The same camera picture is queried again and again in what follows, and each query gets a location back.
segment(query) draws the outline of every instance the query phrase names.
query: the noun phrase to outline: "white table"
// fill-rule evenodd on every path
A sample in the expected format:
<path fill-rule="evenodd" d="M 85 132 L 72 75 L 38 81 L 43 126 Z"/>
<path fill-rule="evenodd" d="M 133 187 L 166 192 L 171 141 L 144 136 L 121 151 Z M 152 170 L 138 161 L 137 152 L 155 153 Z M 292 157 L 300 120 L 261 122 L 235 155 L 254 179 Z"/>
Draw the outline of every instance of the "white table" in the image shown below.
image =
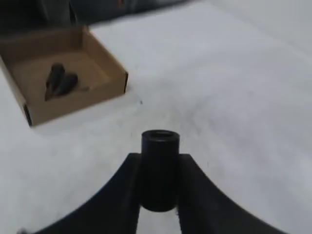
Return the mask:
<path fill-rule="evenodd" d="M 310 57 L 204 1 L 92 31 L 130 72 L 122 97 L 30 129 L 0 74 L 0 233 L 80 206 L 154 128 L 246 210 L 311 233 Z M 178 234 L 175 212 L 141 211 L 139 234 L 159 227 Z"/>

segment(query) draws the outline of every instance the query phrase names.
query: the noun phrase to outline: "black curved bracket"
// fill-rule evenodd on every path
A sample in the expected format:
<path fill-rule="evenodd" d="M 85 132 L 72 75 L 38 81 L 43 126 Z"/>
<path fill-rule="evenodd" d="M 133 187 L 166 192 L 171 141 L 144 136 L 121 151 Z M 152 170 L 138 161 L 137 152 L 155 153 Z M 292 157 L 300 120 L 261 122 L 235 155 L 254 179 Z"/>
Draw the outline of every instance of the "black curved bracket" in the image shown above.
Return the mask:
<path fill-rule="evenodd" d="M 93 198 L 34 234 L 135 234 L 140 206 L 177 207 L 182 234 L 285 234 L 224 195 L 190 155 L 179 153 L 179 135 L 164 130 L 144 132 L 141 154 L 129 154 Z"/>

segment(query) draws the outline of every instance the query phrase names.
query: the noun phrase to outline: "black tube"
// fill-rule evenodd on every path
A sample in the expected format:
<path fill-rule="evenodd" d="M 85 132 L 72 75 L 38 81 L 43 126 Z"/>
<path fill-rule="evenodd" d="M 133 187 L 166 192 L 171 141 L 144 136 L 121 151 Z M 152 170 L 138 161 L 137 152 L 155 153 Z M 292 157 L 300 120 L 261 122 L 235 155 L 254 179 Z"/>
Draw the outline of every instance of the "black tube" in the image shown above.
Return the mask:
<path fill-rule="evenodd" d="M 166 212 L 177 204 L 179 141 L 171 131 L 142 134 L 141 205 L 147 210 Z"/>

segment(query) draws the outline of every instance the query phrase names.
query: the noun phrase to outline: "cardboard box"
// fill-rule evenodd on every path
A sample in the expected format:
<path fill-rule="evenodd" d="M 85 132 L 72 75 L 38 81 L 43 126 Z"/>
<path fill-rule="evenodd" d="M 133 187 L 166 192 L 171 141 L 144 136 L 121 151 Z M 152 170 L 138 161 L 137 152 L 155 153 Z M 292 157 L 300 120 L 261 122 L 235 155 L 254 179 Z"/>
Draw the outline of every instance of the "cardboard box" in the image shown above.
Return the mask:
<path fill-rule="evenodd" d="M 39 31 L 0 39 L 6 78 L 30 126 L 125 93 L 128 73 L 88 28 Z M 79 84 L 63 97 L 44 101 L 51 65 L 76 72 Z"/>

